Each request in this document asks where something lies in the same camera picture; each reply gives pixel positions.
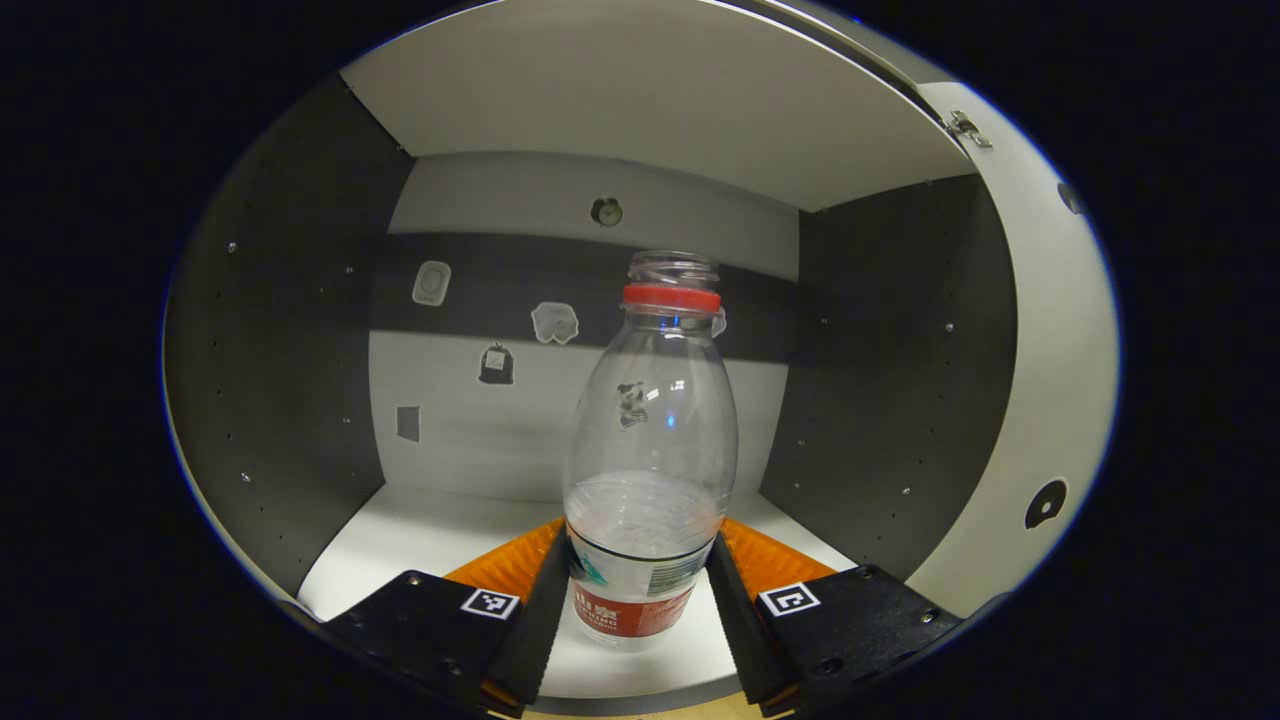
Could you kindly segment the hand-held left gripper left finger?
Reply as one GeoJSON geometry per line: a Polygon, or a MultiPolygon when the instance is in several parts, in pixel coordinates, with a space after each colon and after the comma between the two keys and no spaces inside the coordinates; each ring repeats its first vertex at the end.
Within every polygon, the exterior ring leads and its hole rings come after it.
{"type": "Polygon", "coordinates": [[[539,696],[571,546],[563,518],[452,577],[404,570],[329,620],[300,625],[460,716],[521,716],[539,696]]]}

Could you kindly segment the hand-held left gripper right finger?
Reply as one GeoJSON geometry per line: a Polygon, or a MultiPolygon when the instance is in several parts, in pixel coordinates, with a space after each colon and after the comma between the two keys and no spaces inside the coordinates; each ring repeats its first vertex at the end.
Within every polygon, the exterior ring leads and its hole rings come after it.
{"type": "Polygon", "coordinates": [[[730,518],[707,575],[745,700],[763,716],[833,711],[964,623],[882,568],[836,571],[730,518]]]}

